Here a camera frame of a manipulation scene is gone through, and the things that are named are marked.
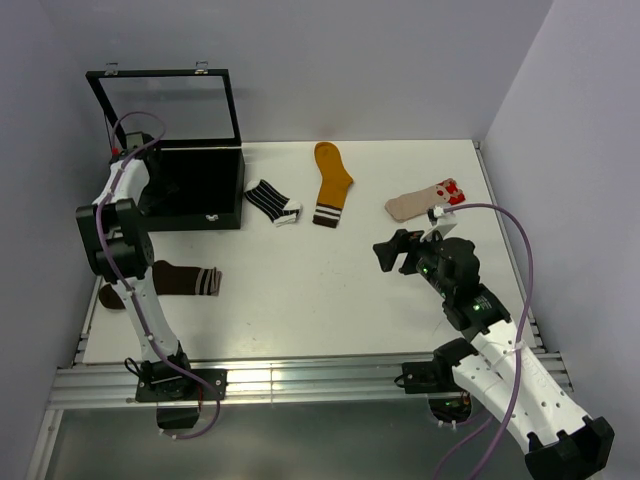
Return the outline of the black white striped ankle sock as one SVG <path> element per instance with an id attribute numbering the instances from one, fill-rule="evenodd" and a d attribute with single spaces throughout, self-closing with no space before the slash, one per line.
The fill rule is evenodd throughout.
<path id="1" fill-rule="evenodd" d="M 264 213 L 276 227 L 298 221 L 302 204 L 284 196 L 264 179 L 250 181 L 244 188 L 244 197 Z"/>

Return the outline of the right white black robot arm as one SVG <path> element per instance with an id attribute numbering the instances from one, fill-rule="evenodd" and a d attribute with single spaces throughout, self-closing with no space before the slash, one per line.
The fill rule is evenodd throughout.
<path id="1" fill-rule="evenodd" d="M 403 365 L 406 393 L 469 393 L 507 423 L 534 479 L 589 479 L 604 469 L 613 428 L 577 405 L 518 339 L 509 312 L 480 280 L 471 241 L 400 229 L 373 250 L 384 272 L 403 255 L 400 273 L 424 278 L 461 334 L 435 349 L 432 360 Z"/>

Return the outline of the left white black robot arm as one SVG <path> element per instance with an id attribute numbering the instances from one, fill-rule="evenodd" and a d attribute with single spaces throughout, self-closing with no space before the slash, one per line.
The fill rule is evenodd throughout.
<path id="1" fill-rule="evenodd" d="M 76 221 L 91 269 L 111 287 L 139 341 L 140 360 L 124 362 L 138 381 L 136 399 L 219 401 L 225 395 L 225 372 L 193 369 L 159 298 L 215 296 L 222 274 L 216 268 L 174 266 L 154 258 L 138 203 L 152 178 L 149 163 L 157 141 L 146 133 L 127 138 L 128 146 L 112 151 L 103 191 L 77 209 Z"/>

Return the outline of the beige red reindeer sock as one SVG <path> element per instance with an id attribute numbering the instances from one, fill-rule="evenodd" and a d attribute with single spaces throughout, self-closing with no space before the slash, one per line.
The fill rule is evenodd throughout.
<path id="1" fill-rule="evenodd" d="M 406 222 L 426 214 L 438 205 L 457 205 L 466 200 L 464 191 L 452 179 L 446 179 L 425 189 L 405 193 L 388 200 L 384 208 L 396 222 Z"/>

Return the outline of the black glass-lid display box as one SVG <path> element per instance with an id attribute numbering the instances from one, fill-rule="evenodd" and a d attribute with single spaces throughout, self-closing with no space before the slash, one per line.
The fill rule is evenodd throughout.
<path id="1" fill-rule="evenodd" d="M 138 131 L 158 140 L 165 200 L 141 210 L 148 230 L 240 228 L 245 161 L 228 70 L 205 61 L 190 69 L 109 64 L 85 77 L 116 144 L 126 147 L 126 135 Z"/>

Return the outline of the mustard yellow striped sock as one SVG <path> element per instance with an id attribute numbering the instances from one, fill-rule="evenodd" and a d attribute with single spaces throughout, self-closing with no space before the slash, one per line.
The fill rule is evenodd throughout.
<path id="1" fill-rule="evenodd" d="M 333 143 L 317 143 L 314 147 L 314 159 L 322 180 L 312 222 L 336 228 L 354 180 L 344 168 L 340 151 Z"/>

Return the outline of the brown pink striped sock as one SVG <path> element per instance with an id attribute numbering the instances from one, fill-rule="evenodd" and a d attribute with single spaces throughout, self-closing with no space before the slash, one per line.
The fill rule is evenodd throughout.
<path id="1" fill-rule="evenodd" d="M 154 263 L 152 273 L 159 296 L 217 296 L 222 279 L 217 268 L 175 266 L 164 260 Z"/>

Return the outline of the aluminium mounting rail frame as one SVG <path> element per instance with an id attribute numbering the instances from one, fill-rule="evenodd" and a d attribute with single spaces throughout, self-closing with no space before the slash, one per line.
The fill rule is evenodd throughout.
<path id="1" fill-rule="evenodd" d="M 246 172 L 303 203 L 301 219 L 275 227 L 245 207 L 237 230 L 156 232 L 159 257 L 222 269 L 217 300 L 164 300 L 189 357 L 229 371 L 229 404 L 397 397 L 391 376 L 453 337 L 425 283 L 384 274 L 372 246 L 396 223 L 395 195 L 455 179 L 468 199 L 493 197 L 472 140 L 342 142 L 355 182 L 336 228 L 312 223 L 320 174 L 309 142 L 248 143 Z"/>

